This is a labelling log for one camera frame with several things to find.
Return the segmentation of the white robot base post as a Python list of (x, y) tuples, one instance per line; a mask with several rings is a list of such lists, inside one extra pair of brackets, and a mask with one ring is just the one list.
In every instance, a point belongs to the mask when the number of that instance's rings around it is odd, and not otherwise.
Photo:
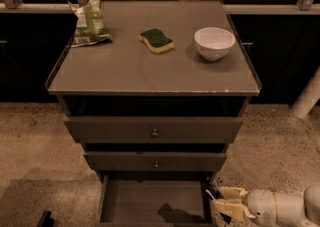
[(320, 99), (320, 67), (292, 106), (295, 116), (305, 118)]

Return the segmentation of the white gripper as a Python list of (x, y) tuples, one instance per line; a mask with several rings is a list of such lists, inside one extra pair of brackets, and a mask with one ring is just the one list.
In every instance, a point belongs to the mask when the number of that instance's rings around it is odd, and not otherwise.
[[(248, 191), (241, 187), (219, 187), (219, 197), (223, 199), (245, 199)], [(269, 190), (255, 189), (248, 195), (248, 207), (241, 202), (215, 200), (215, 209), (233, 219), (244, 221), (253, 219), (260, 227), (276, 227), (275, 197)]]

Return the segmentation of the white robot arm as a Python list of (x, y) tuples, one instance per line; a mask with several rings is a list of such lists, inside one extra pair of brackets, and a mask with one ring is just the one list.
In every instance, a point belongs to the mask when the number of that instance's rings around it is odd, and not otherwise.
[(259, 227), (320, 227), (319, 186), (307, 187), (302, 195), (214, 185), (206, 193), (227, 223), (235, 219)]

